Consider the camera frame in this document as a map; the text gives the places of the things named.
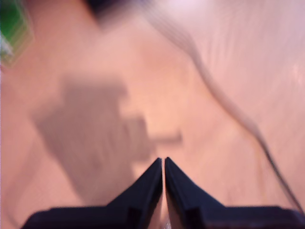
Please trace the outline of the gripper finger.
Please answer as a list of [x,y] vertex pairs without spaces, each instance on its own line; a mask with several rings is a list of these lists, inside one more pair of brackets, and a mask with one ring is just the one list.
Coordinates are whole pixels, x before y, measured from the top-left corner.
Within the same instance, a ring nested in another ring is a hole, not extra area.
[[157,158],[125,191],[111,201],[108,229],[146,229],[163,193],[162,160]]
[[197,186],[173,161],[165,159],[165,185],[169,199],[186,229],[204,229],[205,219],[225,206]]

